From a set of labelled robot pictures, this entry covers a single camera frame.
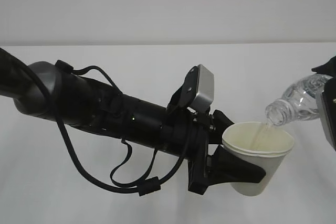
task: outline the white paper cup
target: white paper cup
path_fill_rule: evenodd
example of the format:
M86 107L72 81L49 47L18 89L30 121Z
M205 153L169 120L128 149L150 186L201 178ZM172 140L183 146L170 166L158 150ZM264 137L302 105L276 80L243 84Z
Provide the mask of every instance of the white paper cup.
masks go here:
M228 127L223 134L224 147L233 155L260 166L266 176L260 183L231 183L232 187L246 196L256 196L263 192L283 158L292 150L294 138L286 131L272 127L265 137L258 141L255 136L260 131L260 122L237 123Z

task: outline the black cable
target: black cable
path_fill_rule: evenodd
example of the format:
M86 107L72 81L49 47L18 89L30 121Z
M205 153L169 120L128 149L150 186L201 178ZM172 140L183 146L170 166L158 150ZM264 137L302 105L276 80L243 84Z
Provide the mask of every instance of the black cable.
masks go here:
M146 170L146 172L140 178L138 178L137 180L135 180L133 182L130 182L130 183L119 183L119 182L117 182L113 179L113 175L122 165L124 165L130 159L130 157L132 155L132 146L129 143L127 143L125 141L125 139L122 139L121 143L123 143L124 145L127 146L127 155L126 155L124 161L120 165L116 166L111 171L110 179L111 179L112 183L114 183L116 186L119 186L121 188L130 188L130 187L133 187L133 186L138 186L140 183L144 182L148 178L149 174L151 173L153 165L154 165L155 157L156 157L156 154L158 152L158 149L157 148L154 149L154 153L153 153L151 163L150 163L148 169Z
M102 70L100 67L98 66L88 66L86 68L83 69L79 69L79 70L73 70L72 73L77 75L77 76L83 76L84 74L86 74L87 72L89 72L90 70L95 69L98 70L108 81L109 83L117 90L117 92L119 94L122 94L121 90L118 88L118 86L112 81L112 79L108 76L107 73L105 73L104 70Z
M174 174L177 172L177 170L180 168L180 166L183 163L183 160L185 158L185 154L186 154L188 146L189 146L189 142L190 142L190 138L191 138L191 127L192 127L192 124L193 124L192 119L189 118L188 120L189 120L189 124L188 124L188 129L187 129L187 139L185 141L182 153L178 157L178 160L177 160L176 164L173 166L173 168L170 170L170 172L167 173L163 178L160 179L160 185L167 182L167 180L169 180L171 177L173 177Z
M73 164L75 165L77 171L89 182L91 182L92 184L107 190L107 191L111 191L113 193L121 193L121 194L132 194L132 193L138 193L138 188L119 188L119 187L114 187L111 185L108 185L104 182L99 181L98 179L96 179L95 177L93 177L92 175L90 175L82 166L82 164L80 163L77 154L75 152L75 149L73 148L73 145L71 143L69 134L67 132L67 129L65 128L64 122L62 117L60 116L57 107L48 91L48 89L46 88L46 86L43 84L43 82L40 80L40 78L27 66L25 65L22 61L20 61L19 59L17 59L16 57L12 56L13 62L18 66L18 68L20 68L24 73L26 73L31 80L35 83L35 85L39 88L39 90L41 91L43 97L45 98L46 102L49 105L49 108L51 109L52 113L54 114L55 117L55 121L57 123L57 126L60 130L60 133L63 137L64 143L66 145L66 148L68 150L68 153L70 155L70 158L73 162ZM91 66L88 68L84 68L82 70L75 70L75 71L79 71L77 73L79 73L79 75L81 74L85 74L87 73L89 70L91 69L96 69L98 71L100 71L105 77L106 79L117 89L119 90L118 92L122 93L120 91L120 89L114 84L114 82L111 80L111 78L99 67L96 66ZM186 142L184 144L183 147L183 151L181 153L181 155L179 156L176 164L174 165L174 167L169 171L168 174L166 174L163 178L160 179L160 185L165 183L167 180L169 180L179 169L179 167L181 166L181 164L183 163L183 160L185 158L185 154L186 151L188 149L188 145L190 142L190 138L191 138L191 127L192 127L192 120L189 118L189 124L188 124L188 129L187 129L187 139Z

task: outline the black robotic arm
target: black robotic arm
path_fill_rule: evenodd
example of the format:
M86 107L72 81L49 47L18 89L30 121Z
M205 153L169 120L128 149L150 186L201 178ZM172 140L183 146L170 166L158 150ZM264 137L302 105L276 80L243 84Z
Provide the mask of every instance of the black robotic arm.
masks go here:
M82 77L100 71L111 85ZM167 107L123 94L99 67L74 70L57 61L36 62L26 66L0 48L0 95L14 99L17 109L27 115L56 121L70 157L78 172L88 181L115 193L145 195L160 190L184 159L188 160L188 190L205 193L210 185L226 182L258 183L265 171L226 151L221 145L224 130L233 124L223 112L209 114L213 101L213 75L204 66L193 67ZM76 129L138 143L154 149L153 160L144 175L132 183L112 186L91 176L82 167L65 124ZM217 144L213 155L208 145ZM171 171L159 179L147 178L157 151L178 156Z

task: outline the white wall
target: white wall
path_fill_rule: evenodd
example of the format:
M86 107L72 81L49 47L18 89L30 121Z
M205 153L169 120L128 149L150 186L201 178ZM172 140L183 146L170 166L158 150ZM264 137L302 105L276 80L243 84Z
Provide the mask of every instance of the white wall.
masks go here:
M166 105L191 66L202 63L215 75L213 109L235 122L260 121L264 108L310 68L335 55L336 44L197 46L6 47L26 63L57 59L82 68L102 66L127 94ZM91 77L103 80L98 73ZM75 170L55 123L16 112L0 97L0 220L6 224L51 223L335 223L336 154L319 120L286 129L296 145L266 190L245 197L229 184L204 196L187 191L184 163L162 190L144 197L97 188ZM118 141L69 128L87 170L109 182L125 147ZM133 144L134 155L117 172L137 178L152 151ZM176 157L159 153L153 175L162 177Z
M336 41L335 0L0 0L1 45Z

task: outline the plastic water bottle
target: plastic water bottle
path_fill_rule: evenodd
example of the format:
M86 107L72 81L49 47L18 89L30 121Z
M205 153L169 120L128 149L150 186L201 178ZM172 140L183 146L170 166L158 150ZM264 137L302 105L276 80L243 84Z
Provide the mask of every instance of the plastic water bottle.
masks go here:
M282 126L292 121L319 118L315 96L331 78L325 74L313 74L289 86L280 99L266 107L268 122L274 126Z

